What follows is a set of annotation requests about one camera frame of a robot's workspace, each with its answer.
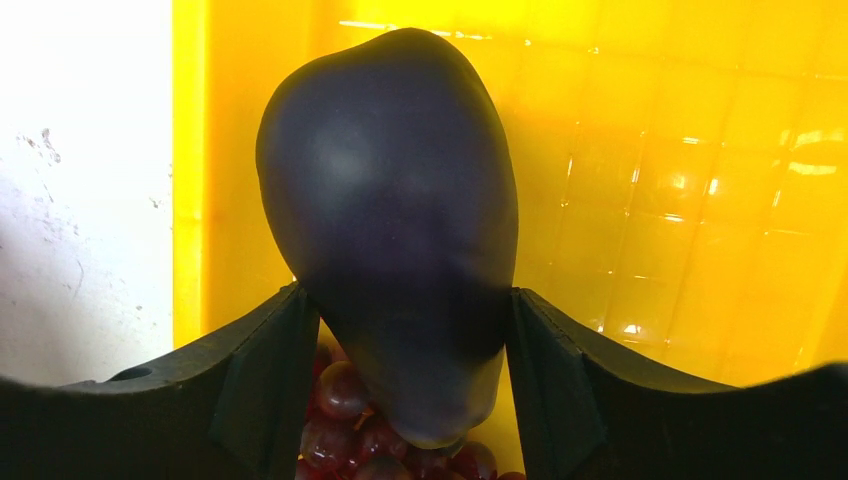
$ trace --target eggplant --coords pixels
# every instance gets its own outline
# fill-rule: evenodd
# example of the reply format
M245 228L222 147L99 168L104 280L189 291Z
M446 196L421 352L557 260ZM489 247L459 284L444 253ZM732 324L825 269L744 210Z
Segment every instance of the eggplant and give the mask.
M270 98L256 167L280 252L397 432L442 448L485 420L518 207L469 61L411 28L313 60Z

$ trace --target dark purple vegetable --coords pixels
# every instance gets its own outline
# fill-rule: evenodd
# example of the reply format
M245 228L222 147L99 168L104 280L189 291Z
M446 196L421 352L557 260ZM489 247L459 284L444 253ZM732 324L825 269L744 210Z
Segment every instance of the dark purple vegetable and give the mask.
M269 101L256 163L280 251L395 430L444 447L488 417L518 213L465 57L401 29L306 64Z

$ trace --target grape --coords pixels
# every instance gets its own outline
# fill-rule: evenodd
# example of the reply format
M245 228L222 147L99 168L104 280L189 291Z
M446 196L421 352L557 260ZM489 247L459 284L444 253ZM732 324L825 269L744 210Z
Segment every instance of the grape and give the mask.
M356 475L356 471L359 470L360 466L362 466L362 462L359 460L359 457L352 455L336 472L342 478L351 479Z
M297 461L297 468L294 471L294 480L321 480L321 474L317 470L310 467L306 460L300 459Z
M309 391L309 401L306 404L306 420L308 422L318 408L315 404L315 382L321 373L333 363L330 347L326 343L318 342L315 346L315 360L312 362L312 389Z
M376 455L391 455L402 460L409 447L382 415L372 415L362 423L357 443L362 462Z
M407 450L403 463L415 480L429 480L433 470L448 468L448 458L438 450L422 450L413 446Z
M451 470L465 480L497 480L498 466L489 447L480 442L468 442L449 462Z
M380 455L360 468L353 480L413 480L413 478L400 460L388 455Z
M350 362L330 365L315 384L315 403L328 417L337 420L360 415L368 401L368 389Z
M300 437L300 453L309 465L321 473L335 470L350 458L355 432L349 422L337 422L314 415Z

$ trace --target yellow crate wall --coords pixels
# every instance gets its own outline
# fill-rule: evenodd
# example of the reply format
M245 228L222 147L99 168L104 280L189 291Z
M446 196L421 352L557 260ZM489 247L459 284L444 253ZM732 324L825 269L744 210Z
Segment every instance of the yellow crate wall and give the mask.
M312 58L415 26L463 51L502 117L516 285L734 385L848 358L848 4L174 5L178 346L291 280L254 167L274 88ZM519 468L506 377L478 433Z

